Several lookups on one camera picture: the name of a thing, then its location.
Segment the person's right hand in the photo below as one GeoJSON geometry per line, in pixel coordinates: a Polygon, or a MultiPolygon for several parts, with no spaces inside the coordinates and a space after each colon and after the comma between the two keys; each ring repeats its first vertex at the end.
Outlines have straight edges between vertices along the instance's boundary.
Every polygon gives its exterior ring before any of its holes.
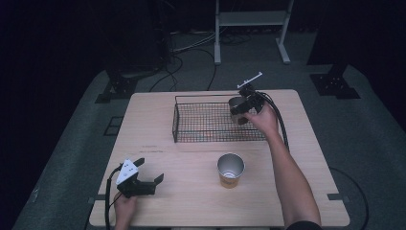
{"type": "Polygon", "coordinates": [[[278,133],[278,119],[274,109],[268,103],[263,104],[262,110],[259,114],[251,114],[247,112],[244,114],[244,117],[266,137],[271,137],[273,134],[278,133]]]}

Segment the person's left hand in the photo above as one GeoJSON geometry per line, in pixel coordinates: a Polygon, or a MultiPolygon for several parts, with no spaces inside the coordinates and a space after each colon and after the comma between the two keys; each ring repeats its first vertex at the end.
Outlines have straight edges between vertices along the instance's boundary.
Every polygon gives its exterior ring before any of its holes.
{"type": "Polygon", "coordinates": [[[114,196],[114,209],[116,211],[116,227],[115,229],[127,229],[135,214],[137,196],[126,198],[122,193],[118,192],[114,196]]]}

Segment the black curtain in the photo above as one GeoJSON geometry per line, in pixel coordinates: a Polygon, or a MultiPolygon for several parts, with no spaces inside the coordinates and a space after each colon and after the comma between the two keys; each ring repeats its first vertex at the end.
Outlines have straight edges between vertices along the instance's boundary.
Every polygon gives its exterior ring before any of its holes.
{"type": "Polygon", "coordinates": [[[406,130],[405,42],[404,1],[329,0],[308,64],[357,68],[406,130]]]}
{"type": "Polygon", "coordinates": [[[85,2],[2,1],[0,10],[0,222],[11,229],[106,46],[85,2]]]}

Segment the metal stand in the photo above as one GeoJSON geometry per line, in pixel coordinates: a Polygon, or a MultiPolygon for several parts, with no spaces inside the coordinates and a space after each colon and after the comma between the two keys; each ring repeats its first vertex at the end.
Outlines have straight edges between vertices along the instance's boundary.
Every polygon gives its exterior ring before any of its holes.
{"type": "Polygon", "coordinates": [[[111,100],[130,99],[134,94],[138,80],[145,77],[126,78],[117,66],[107,66],[105,71],[110,81],[102,94],[99,94],[95,101],[96,104],[108,104],[111,100]]]}
{"type": "Polygon", "coordinates": [[[284,48],[284,38],[292,13],[294,0],[289,0],[286,11],[230,11],[220,12],[219,0],[215,2],[215,42],[214,64],[221,64],[220,27],[222,26],[265,26],[281,25],[281,37],[276,39],[278,49],[284,64],[290,63],[290,58],[284,48]]]}
{"type": "Polygon", "coordinates": [[[360,99],[354,88],[349,87],[343,78],[347,64],[333,64],[327,74],[312,74],[311,80],[320,96],[335,96],[337,99],[360,99]]]}

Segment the shelf leg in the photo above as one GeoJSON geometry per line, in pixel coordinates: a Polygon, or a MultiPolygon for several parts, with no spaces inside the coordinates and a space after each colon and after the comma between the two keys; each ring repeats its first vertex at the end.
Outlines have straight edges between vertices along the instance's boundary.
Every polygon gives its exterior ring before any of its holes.
{"type": "Polygon", "coordinates": [[[214,64],[221,64],[221,52],[220,52],[220,14],[219,0],[215,1],[215,41],[214,41],[214,64]]]}
{"type": "Polygon", "coordinates": [[[292,13],[293,2],[294,2],[294,0],[289,1],[289,6],[287,7],[286,16],[284,17],[284,21],[283,21],[281,37],[276,39],[278,49],[281,53],[281,57],[282,57],[284,64],[290,64],[290,58],[286,52],[286,49],[284,48],[283,43],[284,43],[284,38],[286,37],[287,26],[289,25],[290,15],[292,13]]]}

